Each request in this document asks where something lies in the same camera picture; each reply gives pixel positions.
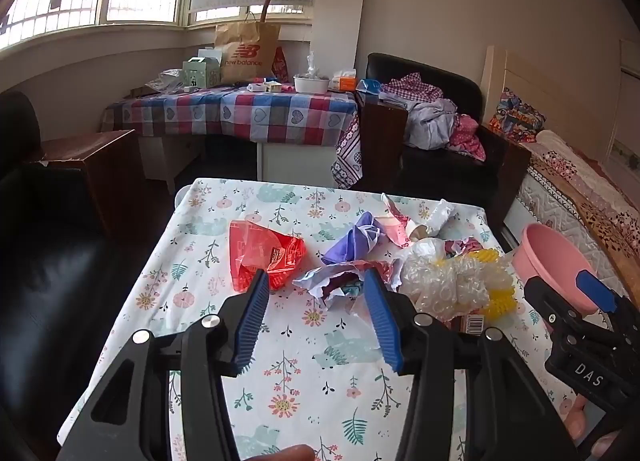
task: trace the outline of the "black armchair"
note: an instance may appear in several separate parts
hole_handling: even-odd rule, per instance
[[[482,93],[476,83],[443,69],[383,53],[371,53],[367,78],[388,83],[418,72],[422,81],[442,89],[460,114],[481,122]],[[530,152],[488,127],[476,133],[486,151],[484,163],[446,149],[404,146],[401,165],[391,194],[422,199],[445,198],[452,202],[482,207],[489,226],[498,232],[527,171]]]
[[[105,237],[81,170],[27,164],[38,122],[0,95],[0,459],[54,459],[143,263]]]

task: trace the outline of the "barcode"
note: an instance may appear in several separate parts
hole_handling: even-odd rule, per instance
[[[467,315],[465,317],[465,333],[480,335],[484,329],[484,315]]]

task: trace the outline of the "pink floral cloth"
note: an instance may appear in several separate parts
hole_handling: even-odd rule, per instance
[[[536,142],[525,144],[534,155],[565,178],[618,229],[640,257],[640,215],[615,187],[602,178],[552,131],[538,133]]]
[[[486,160],[486,153],[480,143],[480,139],[476,136],[477,129],[478,122],[472,117],[469,115],[458,116],[454,123],[453,133],[449,138],[447,149],[484,162],[484,160]]]

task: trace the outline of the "blue object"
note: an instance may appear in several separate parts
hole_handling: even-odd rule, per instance
[[[363,78],[362,80],[360,80],[360,82],[358,82],[356,91],[360,91],[361,93],[367,93],[370,95],[379,95],[380,82],[378,82],[377,80],[373,80],[372,78]]]
[[[402,370],[400,330],[385,298],[386,286],[375,268],[364,274],[364,297],[385,362],[399,373]]]
[[[586,269],[578,272],[575,285],[605,313],[616,312],[618,307],[613,292]]]
[[[250,299],[236,329],[236,354],[231,360],[238,369],[249,364],[255,342],[258,340],[260,325],[269,302],[269,277],[267,274],[264,272],[260,275],[256,274],[248,292]]]

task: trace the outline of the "purple cloth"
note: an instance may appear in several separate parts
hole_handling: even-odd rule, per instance
[[[324,264],[345,263],[364,259],[384,235],[382,226],[371,212],[365,212],[358,222],[334,246],[322,256]]]

